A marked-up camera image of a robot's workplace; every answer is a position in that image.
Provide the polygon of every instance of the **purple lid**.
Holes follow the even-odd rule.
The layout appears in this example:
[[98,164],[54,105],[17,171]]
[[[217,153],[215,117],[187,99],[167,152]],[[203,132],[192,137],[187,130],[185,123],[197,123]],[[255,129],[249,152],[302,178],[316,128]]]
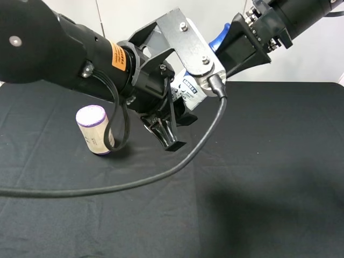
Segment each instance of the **purple lid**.
[[80,109],[76,114],[76,122],[82,127],[94,127],[106,118],[106,112],[101,106],[90,105]]
[[109,154],[110,152],[111,152],[111,151],[104,152],[104,153],[97,153],[97,155],[103,156],[103,155]]

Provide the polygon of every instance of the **sticker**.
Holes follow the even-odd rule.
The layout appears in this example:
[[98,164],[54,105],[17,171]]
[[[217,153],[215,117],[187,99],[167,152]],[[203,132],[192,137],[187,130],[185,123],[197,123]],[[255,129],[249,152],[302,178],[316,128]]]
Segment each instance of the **sticker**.
[[110,43],[112,46],[112,66],[122,71],[125,71],[125,68],[127,66],[127,59],[125,57],[125,52],[123,48],[121,48],[115,43]]
[[[78,124],[82,134],[84,135],[87,146],[93,153],[104,154],[109,151],[104,143],[104,133],[108,123],[109,120],[108,117],[106,117],[103,122],[94,127],[83,127]],[[114,146],[114,138],[111,129],[109,131],[109,142],[112,146]]]
[[186,70],[183,70],[178,74],[171,84],[173,101],[182,97],[188,109],[194,110],[207,95],[197,84],[196,80],[185,72]]

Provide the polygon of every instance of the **orange label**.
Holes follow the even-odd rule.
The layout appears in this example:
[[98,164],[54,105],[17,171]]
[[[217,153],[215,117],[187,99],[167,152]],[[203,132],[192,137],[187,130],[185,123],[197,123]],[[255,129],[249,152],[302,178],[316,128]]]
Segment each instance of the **orange label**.
[[111,42],[112,46],[112,66],[125,71],[127,59],[123,48]]

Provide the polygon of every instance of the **white label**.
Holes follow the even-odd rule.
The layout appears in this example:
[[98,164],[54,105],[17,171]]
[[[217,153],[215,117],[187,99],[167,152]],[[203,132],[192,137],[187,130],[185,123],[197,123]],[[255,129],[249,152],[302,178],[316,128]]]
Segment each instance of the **white label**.
[[[104,133],[108,123],[109,120],[108,117],[106,117],[101,124],[94,127],[83,127],[79,125],[79,128],[84,135],[87,146],[89,147],[90,151],[95,154],[105,154],[109,152],[109,149],[105,146],[104,143]],[[111,145],[114,145],[114,138],[111,129],[109,132],[109,141]]]
[[207,95],[196,80],[192,76],[185,74],[185,72],[186,70],[183,69],[171,84],[173,101],[182,97],[188,109],[194,110]]

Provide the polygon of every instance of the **blue handle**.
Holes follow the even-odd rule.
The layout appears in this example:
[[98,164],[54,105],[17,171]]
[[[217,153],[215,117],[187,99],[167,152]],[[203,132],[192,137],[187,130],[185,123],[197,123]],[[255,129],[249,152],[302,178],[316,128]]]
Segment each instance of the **blue handle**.
[[216,50],[221,45],[222,41],[224,41],[228,31],[230,30],[231,25],[229,23],[225,24],[224,30],[217,36],[212,42],[209,43],[210,48],[216,52]]

